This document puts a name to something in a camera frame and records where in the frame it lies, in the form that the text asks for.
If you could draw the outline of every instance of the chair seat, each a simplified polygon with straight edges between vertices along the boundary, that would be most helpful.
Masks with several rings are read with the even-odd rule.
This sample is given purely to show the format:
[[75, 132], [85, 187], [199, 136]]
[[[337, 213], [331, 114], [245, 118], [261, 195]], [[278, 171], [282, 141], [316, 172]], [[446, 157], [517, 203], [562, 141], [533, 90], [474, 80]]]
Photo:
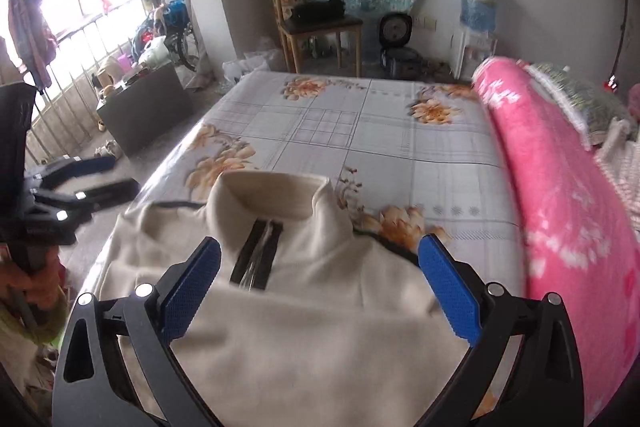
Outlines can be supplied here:
[[362, 26], [362, 19], [358, 19], [352, 15], [345, 15], [341, 19], [333, 19], [331, 21], [319, 24], [299, 24], [287, 19], [280, 23], [280, 28], [289, 35], [299, 35], [302, 33], [314, 32], [330, 32], [335, 28], [343, 28], [345, 26]]

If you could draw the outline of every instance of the zipper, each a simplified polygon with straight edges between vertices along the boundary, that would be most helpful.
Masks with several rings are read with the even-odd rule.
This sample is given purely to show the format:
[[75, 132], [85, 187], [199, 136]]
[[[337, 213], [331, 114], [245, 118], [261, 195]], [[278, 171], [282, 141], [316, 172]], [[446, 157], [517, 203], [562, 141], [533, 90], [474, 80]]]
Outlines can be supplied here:
[[257, 220], [238, 255], [229, 282], [246, 290], [264, 290], [281, 233], [281, 223]]

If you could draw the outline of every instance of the chair leg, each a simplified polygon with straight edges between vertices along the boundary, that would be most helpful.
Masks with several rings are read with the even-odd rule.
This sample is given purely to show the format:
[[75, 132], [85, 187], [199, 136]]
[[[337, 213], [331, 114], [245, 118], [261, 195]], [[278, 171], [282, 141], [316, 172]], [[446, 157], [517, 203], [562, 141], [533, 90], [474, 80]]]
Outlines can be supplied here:
[[342, 43], [340, 42], [340, 32], [335, 33], [335, 47], [338, 55], [338, 69], [342, 67]]
[[300, 49], [298, 48], [298, 39], [296, 36], [289, 36], [289, 44], [293, 53], [293, 63], [296, 67], [296, 73], [302, 73], [302, 60], [300, 59]]
[[360, 78], [362, 76], [362, 58], [361, 58], [361, 47], [362, 45], [362, 28], [358, 26], [356, 28], [356, 77]]
[[293, 73], [292, 64], [291, 64], [291, 54], [289, 53], [289, 42], [287, 41], [286, 36], [283, 32], [278, 32], [280, 34], [280, 44], [282, 45], [282, 52], [284, 53], [284, 61], [287, 64], [287, 72]]

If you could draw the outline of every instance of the bicycle wheel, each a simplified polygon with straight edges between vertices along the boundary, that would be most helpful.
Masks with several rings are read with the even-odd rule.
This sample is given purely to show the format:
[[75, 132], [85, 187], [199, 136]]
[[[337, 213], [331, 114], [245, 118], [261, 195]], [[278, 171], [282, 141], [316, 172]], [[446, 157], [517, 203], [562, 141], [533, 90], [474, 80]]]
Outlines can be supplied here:
[[178, 34], [176, 47], [182, 63], [191, 71], [195, 71], [200, 55], [198, 54], [198, 41], [190, 22], [184, 27], [182, 33]]

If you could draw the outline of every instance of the wooden chair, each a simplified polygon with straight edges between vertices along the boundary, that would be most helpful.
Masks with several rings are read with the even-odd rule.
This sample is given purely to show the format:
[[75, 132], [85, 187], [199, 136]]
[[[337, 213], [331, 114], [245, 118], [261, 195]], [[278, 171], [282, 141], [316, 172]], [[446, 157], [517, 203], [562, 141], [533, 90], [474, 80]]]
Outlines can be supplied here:
[[276, 13], [278, 16], [278, 31], [280, 33], [280, 42], [284, 50], [284, 56], [287, 61], [287, 70], [291, 73], [291, 57], [293, 55], [293, 65], [296, 73], [301, 72], [302, 60], [300, 58], [300, 49], [298, 40], [308, 39], [313, 35], [327, 35], [335, 33], [335, 41], [338, 54], [338, 67], [342, 67], [342, 47], [340, 42], [341, 32], [354, 32], [356, 36], [356, 76], [362, 74], [362, 64], [360, 58], [360, 39], [362, 38], [362, 20], [357, 17], [345, 14], [343, 18], [327, 21], [320, 24], [300, 25], [294, 24], [291, 20], [284, 19], [282, 11], [282, 0], [276, 0]]

